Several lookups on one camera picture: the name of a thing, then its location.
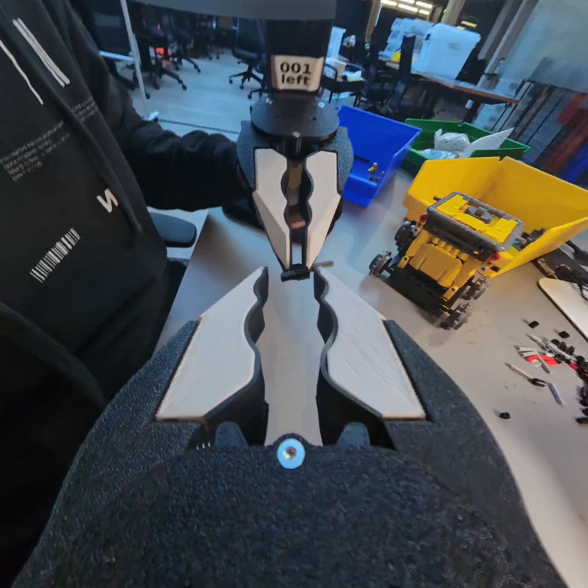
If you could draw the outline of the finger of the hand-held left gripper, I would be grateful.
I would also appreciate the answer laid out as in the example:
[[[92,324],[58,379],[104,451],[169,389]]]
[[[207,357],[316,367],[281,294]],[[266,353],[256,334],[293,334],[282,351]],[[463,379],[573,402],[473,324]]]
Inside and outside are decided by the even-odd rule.
[[[282,190],[282,179],[288,161],[270,148],[254,151],[254,203],[272,249],[284,271],[292,267],[292,232],[285,213],[288,202]]]
[[[307,198],[310,219],[306,226],[304,263],[311,267],[320,254],[336,210],[341,202],[337,191],[337,153],[318,151],[306,159],[311,181]]]

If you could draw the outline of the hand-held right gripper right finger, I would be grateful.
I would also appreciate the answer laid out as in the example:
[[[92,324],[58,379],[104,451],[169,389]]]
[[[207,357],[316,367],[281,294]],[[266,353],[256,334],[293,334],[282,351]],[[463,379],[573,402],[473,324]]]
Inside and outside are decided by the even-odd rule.
[[[427,411],[393,342],[389,322],[325,268],[315,270],[320,354],[316,407],[322,445],[359,424],[376,446],[392,446],[387,425],[425,422]]]

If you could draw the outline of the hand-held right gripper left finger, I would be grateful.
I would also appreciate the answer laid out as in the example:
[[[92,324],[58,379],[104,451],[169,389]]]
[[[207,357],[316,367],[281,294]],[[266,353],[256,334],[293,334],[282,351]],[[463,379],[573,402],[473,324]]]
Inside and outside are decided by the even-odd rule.
[[[261,266],[200,315],[156,422],[196,423],[205,441],[232,422],[249,445],[265,444],[269,406],[256,344],[265,327],[268,292],[268,268]]]

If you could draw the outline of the pale grey desk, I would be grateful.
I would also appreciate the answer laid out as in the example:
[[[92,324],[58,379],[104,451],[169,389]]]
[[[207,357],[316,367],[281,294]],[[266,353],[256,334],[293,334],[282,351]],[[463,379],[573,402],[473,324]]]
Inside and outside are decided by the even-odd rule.
[[[554,381],[564,395],[564,406],[558,406],[547,389],[505,365],[543,374],[513,348],[530,343],[527,333],[553,336],[555,329],[569,329],[578,350],[587,353],[587,344],[537,287],[539,273],[530,263],[497,277],[474,304],[467,324],[451,332],[369,276],[375,254],[394,250],[412,180],[398,172],[367,208],[345,202],[319,260],[334,261],[332,274],[394,320],[469,397],[501,447],[555,568],[570,587],[587,587],[587,429],[575,422],[578,379],[567,366],[556,369]],[[282,283],[265,234],[232,221],[219,208],[169,213],[193,222],[198,239],[156,349],[255,269],[267,266],[266,326],[258,341],[269,404],[266,444],[297,433],[319,445],[315,394],[323,340],[312,279]],[[501,411],[511,419],[498,418]]]

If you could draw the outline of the background wooden desk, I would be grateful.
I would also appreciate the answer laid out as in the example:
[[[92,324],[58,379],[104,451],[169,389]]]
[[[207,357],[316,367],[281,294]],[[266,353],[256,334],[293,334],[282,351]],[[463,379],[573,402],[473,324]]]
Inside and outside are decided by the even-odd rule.
[[[408,107],[400,106],[395,118],[404,122],[408,118],[413,118],[411,114],[414,109],[421,113],[422,119],[431,119],[434,114],[435,105],[438,99],[444,95],[466,96],[471,101],[471,106],[467,108],[462,122],[473,123],[477,114],[484,105],[506,105],[507,107],[517,107],[520,99],[512,96],[506,96],[494,89],[480,88],[468,82],[462,82],[447,77],[440,77],[430,73],[416,70],[411,67],[408,86],[419,85],[423,87],[423,92],[419,97],[417,104]]]

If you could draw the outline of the black office chair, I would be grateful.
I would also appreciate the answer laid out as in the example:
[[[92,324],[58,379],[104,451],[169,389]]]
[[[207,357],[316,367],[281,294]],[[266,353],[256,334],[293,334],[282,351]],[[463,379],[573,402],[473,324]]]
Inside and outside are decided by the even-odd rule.
[[[187,85],[178,73],[184,62],[191,63],[197,73],[201,72],[195,60],[188,56],[187,35],[177,30],[169,9],[140,4],[136,40],[143,69],[148,73],[155,90],[160,89],[163,77],[169,77],[186,92]]]
[[[263,19],[238,18],[232,54],[239,63],[246,64],[247,69],[230,75],[229,83],[232,84],[233,79],[239,77],[239,88],[244,89],[247,81],[254,80],[260,84],[260,87],[249,91],[247,98],[251,100],[254,93],[262,96],[267,87],[268,71]]]

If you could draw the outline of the green storage bin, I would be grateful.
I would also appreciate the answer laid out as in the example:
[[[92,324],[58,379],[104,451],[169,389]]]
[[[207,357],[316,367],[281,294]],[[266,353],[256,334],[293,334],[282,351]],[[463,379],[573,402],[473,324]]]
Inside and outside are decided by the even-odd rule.
[[[410,173],[416,174],[419,172],[422,165],[430,159],[427,150],[431,151],[434,148],[435,133],[441,129],[443,134],[455,133],[466,135],[471,143],[480,140],[485,136],[490,136],[491,132],[487,129],[478,127],[471,123],[460,121],[444,121],[439,119],[417,119],[407,118],[405,123],[416,128],[420,128],[421,132],[416,138],[410,152],[402,163],[402,168]],[[522,160],[525,154],[530,151],[531,146],[526,143],[515,141],[511,138],[505,140],[496,149],[475,149],[472,158],[489,158],[498,157],[503,159],[510,157],[516,160]]]

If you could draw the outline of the yellow brick toy truck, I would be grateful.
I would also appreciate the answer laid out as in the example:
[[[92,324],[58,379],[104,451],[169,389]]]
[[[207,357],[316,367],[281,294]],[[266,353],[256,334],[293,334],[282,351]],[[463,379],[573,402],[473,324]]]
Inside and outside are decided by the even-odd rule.
[[[440,328],[458,330],[523,228],[517,217],[462,192],[435,196],[398,229],[397,253],[376,255],[369,274],[386,274],[388,284],[434,314]]]

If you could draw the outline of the white plastic bags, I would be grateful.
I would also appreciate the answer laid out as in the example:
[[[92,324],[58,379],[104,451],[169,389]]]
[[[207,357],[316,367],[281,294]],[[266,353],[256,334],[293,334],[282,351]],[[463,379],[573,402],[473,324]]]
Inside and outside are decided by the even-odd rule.
[[[474,151],[499,148],[508,139],[514,128],[502,130],[498,133],[483,136],[470,141],[466,134],[443,133],[438,130],[433,140],[433,159],[464,159],[470,158]]]

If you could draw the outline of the white box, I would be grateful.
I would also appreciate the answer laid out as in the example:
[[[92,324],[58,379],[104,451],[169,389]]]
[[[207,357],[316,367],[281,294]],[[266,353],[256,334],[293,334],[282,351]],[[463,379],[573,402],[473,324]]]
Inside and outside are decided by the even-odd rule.
[[[433,25],[423,38],[414,71],[456,79],[467,58],[481,41],[481,34],[443,23]]]

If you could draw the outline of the pile of small brick parts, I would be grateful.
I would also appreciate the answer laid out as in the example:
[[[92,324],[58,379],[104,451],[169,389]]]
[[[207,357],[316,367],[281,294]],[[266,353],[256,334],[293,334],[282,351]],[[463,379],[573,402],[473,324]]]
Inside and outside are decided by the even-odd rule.
[[[535,377],[548,382],[545,388],[558,406],[564,406],[564,395],[555,383],[554,375],[559,366],[570,368],[578,379],[575,399],[579,414],[575,416],[575,422],[587,429],[587,354],[572,343],[569,329],[555,329],[553,334],[543,336],[527,333],[530,344],[514,345],[513,348],[521,360],[542,370],[543,374]]]

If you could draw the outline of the white oval board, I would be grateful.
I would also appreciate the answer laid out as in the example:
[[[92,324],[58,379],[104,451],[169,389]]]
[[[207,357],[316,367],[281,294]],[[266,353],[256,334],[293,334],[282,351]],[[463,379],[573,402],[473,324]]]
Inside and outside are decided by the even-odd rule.
[[[539,279],[538,287],[587,340],[587,300],[580,293],[579,286],[543,277]]]

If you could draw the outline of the large yellow storage bin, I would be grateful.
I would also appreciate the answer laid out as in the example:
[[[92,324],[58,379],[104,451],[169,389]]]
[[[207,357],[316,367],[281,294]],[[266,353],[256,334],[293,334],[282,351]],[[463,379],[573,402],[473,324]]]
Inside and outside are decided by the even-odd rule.
[[[403,200],[406,218],[415,220],[434,197],[462,192],[520,219],[524,232],[545,232],[521,251],[501,255],[496,277],[540,258],[587,229],[587,191],[509,157],[426,161]]]

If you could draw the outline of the stack of coloured storage bins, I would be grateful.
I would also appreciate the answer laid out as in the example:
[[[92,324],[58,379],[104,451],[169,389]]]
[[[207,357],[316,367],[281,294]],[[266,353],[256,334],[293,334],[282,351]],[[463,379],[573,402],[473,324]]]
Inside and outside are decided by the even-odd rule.
[[[572,97],[557,120],[562,128],[542,152],[539,168],[573,184],[587,182],[587,93]]]

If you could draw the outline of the white metal post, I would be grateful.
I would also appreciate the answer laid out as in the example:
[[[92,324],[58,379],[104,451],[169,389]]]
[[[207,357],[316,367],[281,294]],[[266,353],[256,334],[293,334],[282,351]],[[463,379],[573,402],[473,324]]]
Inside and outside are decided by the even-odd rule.
[[[130,54],[132,56],[132,61],[135,67],[135,73],[137,77],[137,82],[139,86],[139,90],[141,93],[141,99],[143,101],[143,110],[145,111],[145,115],[148,114],[148,100],[151,99],[151,95],[146,91],[144,81],[143,81],[143,73],[141,69],[141,59],[138,51],[138,45],[136,42],[136,37],[132,29],[132,23],[130,20],[130,15],[128,11],[128,3],[127,1],[120,1],[121,10],[123,15],[123,20],[125,22],[125,27],[128,35],[129,45],[130,45]]]

